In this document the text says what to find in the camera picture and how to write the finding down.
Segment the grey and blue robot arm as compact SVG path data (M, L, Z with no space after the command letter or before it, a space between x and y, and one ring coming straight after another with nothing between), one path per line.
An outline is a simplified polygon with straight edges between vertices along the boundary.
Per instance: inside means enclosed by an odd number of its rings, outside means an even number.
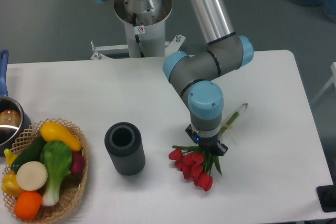
M207 43L206 51L195 56L179 50L170 53L165 46L172 0L113 1L124 23L130 58L165 58L163 72L190 112L187 134L211 154L224 155L227 147L219 140L224 99L213 81L251 62L254 49L248 38L235 33L223 0L191 0Z

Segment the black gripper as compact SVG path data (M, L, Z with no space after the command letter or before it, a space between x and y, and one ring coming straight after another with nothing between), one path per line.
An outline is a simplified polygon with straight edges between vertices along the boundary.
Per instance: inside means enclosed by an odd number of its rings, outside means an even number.
M191 140L198 144L200 147L206 148L214 156L224 156L228 151L228 147L218 142L219 131L214 133L211 132L202 132L192 129L192 126L189 124L185 129L187 135Z

